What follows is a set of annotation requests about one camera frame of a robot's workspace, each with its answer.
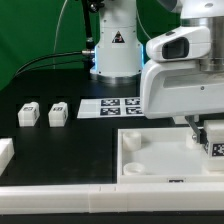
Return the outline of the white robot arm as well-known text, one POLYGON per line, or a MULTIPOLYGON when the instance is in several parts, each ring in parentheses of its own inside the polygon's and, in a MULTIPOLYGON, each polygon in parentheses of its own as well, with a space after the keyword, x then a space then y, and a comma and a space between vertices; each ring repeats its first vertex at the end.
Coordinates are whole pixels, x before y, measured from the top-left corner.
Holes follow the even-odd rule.
POLYGON ((180 26, 141 44, 136 0, 89 0, 100 13, 100 41, 91 77, 127 83, 140 77, 149 119, 183 116, 195 139, 195 117, 224 112, 224 0, 157 0, 180 15, 180 26))

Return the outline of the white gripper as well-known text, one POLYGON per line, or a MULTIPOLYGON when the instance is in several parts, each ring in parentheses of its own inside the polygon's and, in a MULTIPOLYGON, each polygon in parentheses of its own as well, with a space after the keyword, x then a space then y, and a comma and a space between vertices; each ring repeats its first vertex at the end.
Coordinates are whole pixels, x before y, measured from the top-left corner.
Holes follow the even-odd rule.
POLYGON ((148 41, 140 82, 143 114, 149 119, 186 116, 192 139, 205 143, 193 115, 224 112, 224 72, 203 72, 200 59, 211 50, 205 26, 179 27, 148 41))

